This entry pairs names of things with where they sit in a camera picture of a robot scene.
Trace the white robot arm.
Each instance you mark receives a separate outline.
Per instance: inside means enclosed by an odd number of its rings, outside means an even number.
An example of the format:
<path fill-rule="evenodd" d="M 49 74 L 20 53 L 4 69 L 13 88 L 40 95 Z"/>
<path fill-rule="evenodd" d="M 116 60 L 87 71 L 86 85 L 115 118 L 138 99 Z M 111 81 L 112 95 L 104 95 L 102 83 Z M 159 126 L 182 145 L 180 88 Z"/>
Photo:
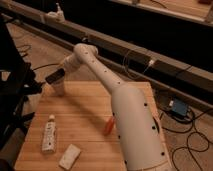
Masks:
<path fill-rule="evenodd" d="M 172 171 L 144 92 L 125 82 L 97 59 L 98 49 L 78 43 L 63 60 L 65 73 L 85 64 L 111 95 L 111 109 L 127 171 Z"/>

